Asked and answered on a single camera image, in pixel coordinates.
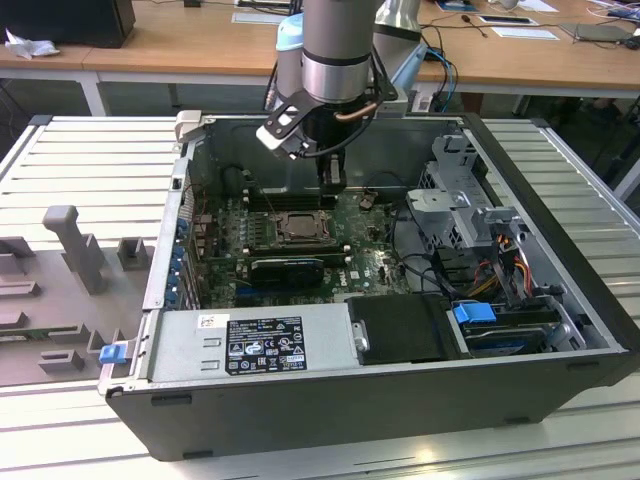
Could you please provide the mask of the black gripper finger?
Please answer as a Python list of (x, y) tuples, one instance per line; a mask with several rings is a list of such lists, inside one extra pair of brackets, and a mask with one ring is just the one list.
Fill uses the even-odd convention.
[(345, 153), (334, 152), (318, 160), (319, 204), (333, 209), (337, 197), (347, 186)]

